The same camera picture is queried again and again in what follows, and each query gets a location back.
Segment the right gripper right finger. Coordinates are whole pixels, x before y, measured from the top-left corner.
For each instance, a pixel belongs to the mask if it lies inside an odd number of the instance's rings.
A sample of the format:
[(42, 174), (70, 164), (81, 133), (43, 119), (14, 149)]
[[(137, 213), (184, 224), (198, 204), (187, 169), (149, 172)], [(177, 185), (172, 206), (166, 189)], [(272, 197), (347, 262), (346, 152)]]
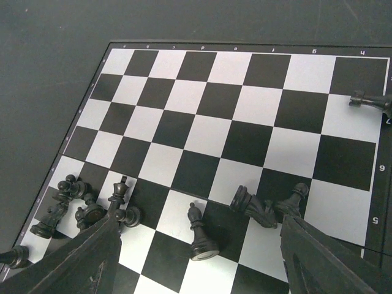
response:
[(281, 252), (291, 293), (391, 293), (391, 276), (300, 217), (285, 215)]

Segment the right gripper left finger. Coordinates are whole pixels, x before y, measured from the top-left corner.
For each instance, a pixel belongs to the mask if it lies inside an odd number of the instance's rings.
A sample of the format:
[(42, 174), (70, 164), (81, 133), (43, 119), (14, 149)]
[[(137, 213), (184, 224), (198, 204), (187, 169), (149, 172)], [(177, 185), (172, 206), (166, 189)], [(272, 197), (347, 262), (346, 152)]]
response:
[(112, 293), (119, 225), (105, 216), (39, 262), (1, 283), (1, 293)]

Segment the black pawn by knight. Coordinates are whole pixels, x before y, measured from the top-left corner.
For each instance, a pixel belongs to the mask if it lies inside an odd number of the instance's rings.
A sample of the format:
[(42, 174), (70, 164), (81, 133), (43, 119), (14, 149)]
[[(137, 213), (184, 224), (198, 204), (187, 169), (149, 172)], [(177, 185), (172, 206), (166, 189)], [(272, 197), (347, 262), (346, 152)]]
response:
[(300, 203), (307, 200), (309, 187), (305, 183), (298, 183), (292, 189), (289, 198), (278, 201), (274, 204), (274, 212), (279, 216), (289, 215), (293, 217), (302, 217), (300, 212)]

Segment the black piece cluster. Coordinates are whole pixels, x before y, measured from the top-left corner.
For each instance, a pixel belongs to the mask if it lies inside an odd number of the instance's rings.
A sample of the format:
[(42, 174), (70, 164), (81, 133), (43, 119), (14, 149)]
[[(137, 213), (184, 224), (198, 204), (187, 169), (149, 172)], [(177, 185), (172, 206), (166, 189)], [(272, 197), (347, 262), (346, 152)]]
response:
[[(105, 209), (97, 203), (97, 197), (92, 193), (91, 186), (77, 180), (74, 175), (67, 175), (65, 180), (58, 183), (58, 191), (53, 196), (56, 200), (54, 205), (47, 209), (47, 213), (41, 218), (38, 224), (34, 224), (29, 231), (41, 238), (49, 239), (55, 234), (56, 227), (67, 214), (71, 201), (82, 199), (86, 208), (77, 208), (75, 219), (77, 228), (86, 230), (105, 216), (108, 215), (108, 208)], [(126, 227), (136, 227), (141, 222), (141, 211), (136, 206), (129, 209), (117, 209), (112, 215), (117, 222), (122, 222)]]

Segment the black rook in corner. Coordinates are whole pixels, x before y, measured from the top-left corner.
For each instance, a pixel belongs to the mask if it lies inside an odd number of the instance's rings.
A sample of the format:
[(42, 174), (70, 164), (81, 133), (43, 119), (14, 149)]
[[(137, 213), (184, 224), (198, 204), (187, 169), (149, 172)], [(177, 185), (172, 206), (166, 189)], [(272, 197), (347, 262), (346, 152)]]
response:
[(28, 258), (29, 248), (27, 246), (17, 245), (10, 251), (1, 253), (0, 262), (14, 270), (27, 267)]

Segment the black knight lying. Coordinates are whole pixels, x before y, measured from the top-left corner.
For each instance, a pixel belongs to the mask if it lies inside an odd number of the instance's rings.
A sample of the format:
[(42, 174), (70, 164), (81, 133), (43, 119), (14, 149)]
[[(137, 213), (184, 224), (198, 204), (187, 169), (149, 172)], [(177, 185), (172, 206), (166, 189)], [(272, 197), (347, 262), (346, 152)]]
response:
[(247, 187), (240, 185), (230, 204), (230, 209), (253, 218), (265, 228), (277, 229), (277, 219), (273, 210), (272, 200), (261, 200), (248, 193)]

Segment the black king lying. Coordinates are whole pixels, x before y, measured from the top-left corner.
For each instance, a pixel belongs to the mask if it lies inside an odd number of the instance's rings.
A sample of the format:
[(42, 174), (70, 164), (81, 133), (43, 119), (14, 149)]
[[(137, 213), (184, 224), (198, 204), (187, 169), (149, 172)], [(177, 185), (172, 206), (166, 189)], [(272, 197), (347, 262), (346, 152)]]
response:
[(126, 184), (127, 176), (122, 176), (120, 182), (113, 184), (113, 194), (108, 198), (110, 206), (108, 208), (108, 215), (112, 216), (115, 214), (116, 210), (120, 208), (121, 205), (125, 204), (124, 197), (129, 189)]

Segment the black bishop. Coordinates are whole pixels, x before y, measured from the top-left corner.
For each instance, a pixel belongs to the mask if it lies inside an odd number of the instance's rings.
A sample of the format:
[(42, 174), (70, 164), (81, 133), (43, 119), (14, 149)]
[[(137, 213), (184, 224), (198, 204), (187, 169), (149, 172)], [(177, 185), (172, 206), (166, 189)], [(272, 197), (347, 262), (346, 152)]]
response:
[(190, 203), (187, 217), (190, 221), (190, 229), (194, 233), (194, 240), (190, 247), (190, 259), (196, 262), (217, 256), (220, 252), (219, 246), (205, 233), (203, 229), (205, 224), (202, 221), (202, 212), (198, 207), (196, 207), (194, 202)]

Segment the black and white chessboard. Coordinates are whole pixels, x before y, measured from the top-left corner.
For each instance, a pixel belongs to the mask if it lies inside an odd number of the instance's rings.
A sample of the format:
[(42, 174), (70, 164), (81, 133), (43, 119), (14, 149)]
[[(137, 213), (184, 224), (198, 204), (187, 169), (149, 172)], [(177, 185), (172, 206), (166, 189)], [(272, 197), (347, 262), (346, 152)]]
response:
[[(303, 219), (391, 276), (391, 119), (349, 105), (391, 94), (391, 49), (185, 42), (109, 44), (17, 243), (28, 266), (70, 240), (71, 201), (52, 238), (32, 234), (67, 175), (109, 208), (127, 176), (114, 293), (289, 293), (280, 230), (230, 209), (309, 187)], [(194, 202), (219, 254), (192, 261)]]

